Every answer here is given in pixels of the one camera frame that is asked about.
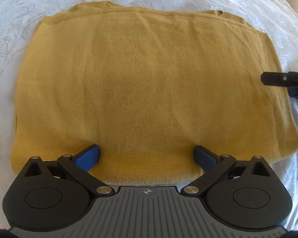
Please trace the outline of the mustard yellow knit sweater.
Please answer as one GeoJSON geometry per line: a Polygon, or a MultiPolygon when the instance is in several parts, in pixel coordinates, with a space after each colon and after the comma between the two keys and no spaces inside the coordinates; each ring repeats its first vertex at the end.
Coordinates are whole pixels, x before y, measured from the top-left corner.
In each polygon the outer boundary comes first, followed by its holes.
{"type": "Polygon", "coordinates": [[[90,173],[108,184],[176,184],[201,169],[201,145],[276,163],[298,152],[269,36],[223,11],[171,12],[90,2],[39,23],[15,90],[11,165],[96,144],[90,173]]]}

